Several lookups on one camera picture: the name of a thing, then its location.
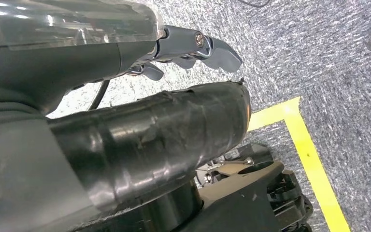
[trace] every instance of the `transparent plastic cover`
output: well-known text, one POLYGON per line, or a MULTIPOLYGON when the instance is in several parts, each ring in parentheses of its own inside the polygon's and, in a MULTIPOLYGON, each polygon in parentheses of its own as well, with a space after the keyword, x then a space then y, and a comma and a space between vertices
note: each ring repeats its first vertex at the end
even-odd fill
POLYGON ((22 50, 156 41, 163 22, 142 0, 0 0, 0 46, 22 50))

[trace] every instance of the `screw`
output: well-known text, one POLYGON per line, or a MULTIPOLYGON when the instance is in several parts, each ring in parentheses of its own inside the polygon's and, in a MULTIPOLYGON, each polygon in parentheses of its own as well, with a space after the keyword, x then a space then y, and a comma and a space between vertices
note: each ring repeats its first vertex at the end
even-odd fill
POLYGON ((201 32, 197 32, 196 34, 196 43, 198 47, 204 46, 204 36, 201 34, 201 32))
POLYGON ((248 157, 247 159, 245 159, 245 163, 246 164, 254 164, 254 160, 251 157, 248 157))

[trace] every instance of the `black cylindrical part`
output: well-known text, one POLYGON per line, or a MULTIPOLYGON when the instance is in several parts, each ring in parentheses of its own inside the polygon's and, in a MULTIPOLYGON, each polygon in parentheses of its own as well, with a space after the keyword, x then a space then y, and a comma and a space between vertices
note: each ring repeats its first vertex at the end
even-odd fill
POLYGON ((242 83, 221 82, 49 125, 93 204, 105 211, 137 207, 189 181, 243 139, 250 114, 242 83))

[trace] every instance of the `yellow line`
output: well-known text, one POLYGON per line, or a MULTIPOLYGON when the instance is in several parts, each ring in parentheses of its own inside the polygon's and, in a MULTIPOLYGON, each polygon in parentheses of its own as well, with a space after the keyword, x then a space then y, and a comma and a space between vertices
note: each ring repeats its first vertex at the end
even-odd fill
POLYGON ((350 232, 315 145, 300 114, 299 102, 300 97, 253 113, 248 131, 284 120, 316 199, 321 206, 329 230, 331 232, 350 232))

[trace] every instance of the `black cable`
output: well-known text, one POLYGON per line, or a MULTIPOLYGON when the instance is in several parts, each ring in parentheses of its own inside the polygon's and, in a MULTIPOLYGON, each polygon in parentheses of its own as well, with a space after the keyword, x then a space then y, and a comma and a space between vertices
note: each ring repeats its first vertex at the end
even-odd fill
POLYGON ((107 87, 109 87, 110 80, 103 81, 101 83, 101 86, 99 88, 99 91, 97 92, 96 97, 93 99, 92 104, 89 107, 89 110, 95 110, 100 105, 101 100, 104 97, 104 94, 107 91, 107 87))
POLYGON ((268 3, 270 3, 271 0, 267 0, 267 1, 266 1, 264 4, 262 4, 262 5, 252 4, 252 3, 246 2, 246 1, 244 1, 244 0, 237 0, 237 1, 239 1, 239 2, 241 2, 241 3, 243 3, 243 4, 245 4, 245 5, 252 6, 252 7, 262 8, 262 7, 266 6, 266 5, 268 5, 268 3))

